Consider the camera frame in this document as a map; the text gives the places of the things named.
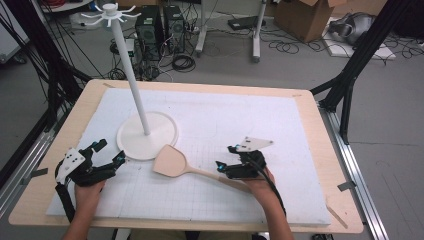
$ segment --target spatula head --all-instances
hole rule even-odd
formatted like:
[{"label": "spatula head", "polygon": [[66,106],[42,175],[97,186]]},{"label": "spatula head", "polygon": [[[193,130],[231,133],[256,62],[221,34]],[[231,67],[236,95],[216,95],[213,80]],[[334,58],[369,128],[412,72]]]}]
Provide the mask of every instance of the spatula head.
[{"label": "spatula head", "polygon": [[186,172],[184,154],[171,145],[165,145],[153,163],[153,171],[168,177],[178,177]]}]

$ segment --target spatula handle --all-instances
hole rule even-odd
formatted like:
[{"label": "spatula handle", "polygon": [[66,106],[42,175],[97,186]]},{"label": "spatula handle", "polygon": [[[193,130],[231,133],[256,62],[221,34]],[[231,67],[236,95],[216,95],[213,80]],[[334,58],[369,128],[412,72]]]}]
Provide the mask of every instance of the spatula handle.
[{"label": "spatula handle", "polygon": [[236,181],[228,179],[226,177],[221,177],[219,175],[216,175],[216,174],[213,174],[213,173],[210,173],[210,172],[206,172],[206,171],[203,171],[203,170],[200,170],[200,169],[192,168],[192,167],[190,167],[189,172],[201,174],[205,177],[209,177],[209,178],[218,180],[219,182],[226,184],[230,187],[236,188],[240,191],[250,193],[249,187],[247,185],[241,183],[241,182],[236,182]]}]

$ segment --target black metal frame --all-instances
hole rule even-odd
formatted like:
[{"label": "black metal frame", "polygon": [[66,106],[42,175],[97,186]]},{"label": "black metal frame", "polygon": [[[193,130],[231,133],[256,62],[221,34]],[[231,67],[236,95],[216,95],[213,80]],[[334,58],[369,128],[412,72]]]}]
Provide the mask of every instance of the black metal frame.
[{"label": "black metal frame", "polygon": [[342,72],[330,81],[310,90],[313,95],[316,95],[330,89],[327,96],[319,101],[320,107],[328,112],[335,112],[337,105],[343,99],[340,135],[347,145],[355,81],[413,1],[415,0],[388,0]]}]

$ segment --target computer tower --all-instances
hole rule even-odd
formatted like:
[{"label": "computer tower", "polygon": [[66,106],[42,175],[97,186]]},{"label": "computer tower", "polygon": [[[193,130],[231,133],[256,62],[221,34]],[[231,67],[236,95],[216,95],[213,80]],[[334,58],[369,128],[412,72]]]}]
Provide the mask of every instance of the computer tower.
[{"label": "computer tower", "polygon": [[144,5],[135,23],[143,60],[159,61],[164,42],[160,9],[157,5]]},{"label": "computer tower", "polygon": [[185,51],[185,20],[178,6],[163,7],[165,40],[170,53]]}]

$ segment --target gray helmet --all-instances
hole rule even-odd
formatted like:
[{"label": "gray helmet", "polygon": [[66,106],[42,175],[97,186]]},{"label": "gray helmet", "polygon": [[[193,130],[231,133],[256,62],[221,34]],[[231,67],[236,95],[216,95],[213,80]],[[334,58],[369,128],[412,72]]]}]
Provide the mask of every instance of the gray helmet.
[{"label": "gray helmet", "polygon": [[348,44],[357,46],[358,39],[367,33],[374,20],[375,17],[367,13],[348,13],[337,21],[331,21],[328,32],[337,32]]}]

